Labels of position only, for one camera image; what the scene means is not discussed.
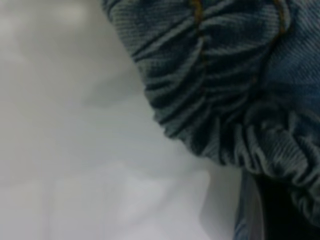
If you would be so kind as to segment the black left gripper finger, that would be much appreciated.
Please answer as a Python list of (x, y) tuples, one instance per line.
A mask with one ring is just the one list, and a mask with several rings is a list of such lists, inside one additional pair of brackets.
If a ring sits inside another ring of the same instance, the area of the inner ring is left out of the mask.
[(318, 240), (320, 229), (308, 223), (294, 207), (287, 187), (255, 176), (257, 208), (251, 222), (253, 240)]

